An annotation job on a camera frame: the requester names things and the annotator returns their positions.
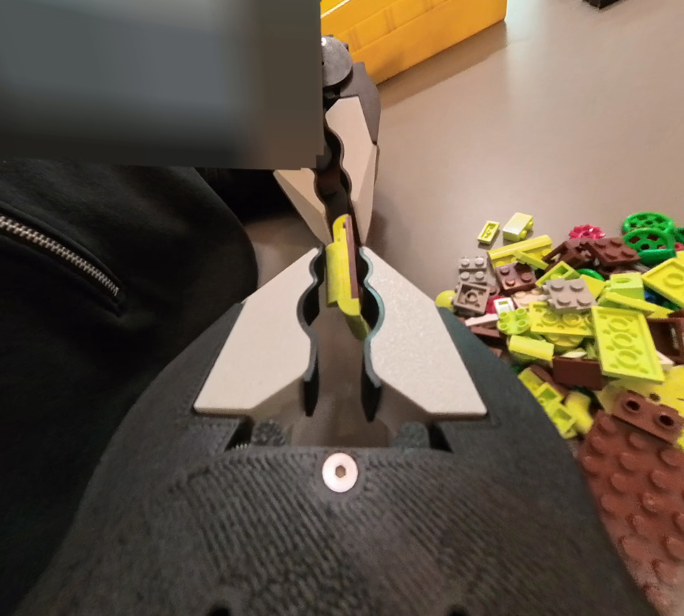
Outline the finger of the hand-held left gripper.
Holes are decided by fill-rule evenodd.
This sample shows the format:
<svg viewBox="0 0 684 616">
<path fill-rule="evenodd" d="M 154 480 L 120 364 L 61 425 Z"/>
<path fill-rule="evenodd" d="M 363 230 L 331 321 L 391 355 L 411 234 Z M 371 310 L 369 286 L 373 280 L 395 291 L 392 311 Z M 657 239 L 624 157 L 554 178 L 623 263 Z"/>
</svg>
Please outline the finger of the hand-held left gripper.
<svg viewBox="0 0 684 616">
<path fill-rule="evenodd" d="M 367 243 L 373 216 L 378 146 L 372 141 L 359 98 L 339 99 L 328 110 L 326 121 L 341 143 L 341 173 L 358 231 Z"/>
<path fill-rule="evenodd" d="M 317 174 L 310 168 L 275 170 L 274 177 L 316 239 L 332 243 L 332 223 L 343 213 L 342 188 L 320 196 Z"/>
</svg>

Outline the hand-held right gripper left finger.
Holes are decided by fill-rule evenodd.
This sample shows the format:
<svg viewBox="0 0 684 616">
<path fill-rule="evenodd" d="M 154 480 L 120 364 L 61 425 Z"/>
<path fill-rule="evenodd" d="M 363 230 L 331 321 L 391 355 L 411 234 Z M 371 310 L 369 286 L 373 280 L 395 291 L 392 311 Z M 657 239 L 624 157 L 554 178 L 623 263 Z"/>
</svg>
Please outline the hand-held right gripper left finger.
<svg viewBox="0 0 684 616">
<path fill-rule="evenodd" d="M 204 415 L 274 420 L 286 429 L 311 417 L 320 388 L 323 248 L 309 250 L 245 299 L 193 404 Z"/>
</svg>

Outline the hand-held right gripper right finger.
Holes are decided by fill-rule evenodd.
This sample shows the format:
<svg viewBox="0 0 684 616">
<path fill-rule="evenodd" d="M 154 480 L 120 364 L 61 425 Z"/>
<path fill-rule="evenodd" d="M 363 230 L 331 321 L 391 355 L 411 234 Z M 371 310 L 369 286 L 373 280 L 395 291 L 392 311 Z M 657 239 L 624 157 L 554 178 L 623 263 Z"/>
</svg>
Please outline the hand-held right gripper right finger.
<svg viewBox="0 0 684 616">
<path fill-rule="evenodd" d="M 405 423 L 476 420 L 488 411 L 442 309 L 368 247 L 365 291 L 378 318 L 363 343 L 361 404 L 391 435 Z"/>
</svg>

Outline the lime and brown brick assembly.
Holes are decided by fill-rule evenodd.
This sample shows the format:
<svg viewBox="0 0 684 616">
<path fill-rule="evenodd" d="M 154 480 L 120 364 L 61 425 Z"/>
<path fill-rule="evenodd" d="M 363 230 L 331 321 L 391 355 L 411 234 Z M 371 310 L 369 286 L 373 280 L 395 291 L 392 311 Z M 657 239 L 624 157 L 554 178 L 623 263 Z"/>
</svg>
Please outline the lime and brown brick assembly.
<svg viewBox="0 0 684 616">
<path fill-rule="evenodd" d="M 356 266 L 358 248 L 350 214 L 343 214 L 334 221 L 332 235 L 332 243 L 326 246 L 327 305 L 337 307 L 352 335 L 364 341 L 370 327 L 362 312 L 363 294 Z"/>
</svg>

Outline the pile of toy bricks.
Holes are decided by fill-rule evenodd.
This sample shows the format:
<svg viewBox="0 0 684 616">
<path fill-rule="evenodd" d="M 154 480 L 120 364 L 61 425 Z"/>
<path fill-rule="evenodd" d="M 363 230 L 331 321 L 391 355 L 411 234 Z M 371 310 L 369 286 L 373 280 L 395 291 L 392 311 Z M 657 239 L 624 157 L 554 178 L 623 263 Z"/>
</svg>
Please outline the pile of toy bricks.
<svg viewBox="0 0 684 616">
<path fill-rule="evenodd" d="M 553 244 L 514 214 L 465 256 L 447 310 L 512 364 L 569 442 L 620 559 L 660 615 L 683 614 L 683 227 L 628 215 Z"/>
</svg>

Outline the person's left forearm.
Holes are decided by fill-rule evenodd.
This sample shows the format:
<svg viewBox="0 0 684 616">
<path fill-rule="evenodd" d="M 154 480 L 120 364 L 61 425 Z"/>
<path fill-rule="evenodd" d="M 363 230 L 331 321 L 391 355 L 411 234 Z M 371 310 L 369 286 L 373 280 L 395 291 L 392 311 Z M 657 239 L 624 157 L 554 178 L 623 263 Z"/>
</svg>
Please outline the person's left forearm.
<svg viewBox="0 0 684 616">
<path fill-rule="evenodd" d="M 242 223 L 295 212 L 270 170 L 197 167 L 196 171 Z"/>
</svg>

